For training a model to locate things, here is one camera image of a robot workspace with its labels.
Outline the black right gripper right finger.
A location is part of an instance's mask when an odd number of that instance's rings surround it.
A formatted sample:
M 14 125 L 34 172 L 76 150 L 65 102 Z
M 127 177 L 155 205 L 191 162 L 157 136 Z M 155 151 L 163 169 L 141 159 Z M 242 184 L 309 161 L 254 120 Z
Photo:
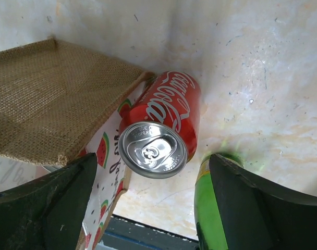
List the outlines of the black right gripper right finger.
M 219 154 L 209 160 L 229 249 L 317 249 L 317 197 L 239 167 Z

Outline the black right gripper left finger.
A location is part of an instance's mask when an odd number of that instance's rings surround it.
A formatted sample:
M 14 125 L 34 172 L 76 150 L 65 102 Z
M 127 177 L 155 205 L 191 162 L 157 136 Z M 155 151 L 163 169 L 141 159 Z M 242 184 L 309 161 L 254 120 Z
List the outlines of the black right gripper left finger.
M 0 249 L 76 249 L 96 169 L 88 153 L 0 192 Z

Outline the burlap canvas bag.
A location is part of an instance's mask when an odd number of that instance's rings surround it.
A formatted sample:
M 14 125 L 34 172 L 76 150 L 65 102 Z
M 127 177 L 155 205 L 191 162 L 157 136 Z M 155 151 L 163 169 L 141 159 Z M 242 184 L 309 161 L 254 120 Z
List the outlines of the burlap canvas bag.
M 48 39 L 0 52 L 0 192 L 95 153 L 76 249 L 94 249 L 128 189 L 118 151 L 123 115 L 154 73 Z

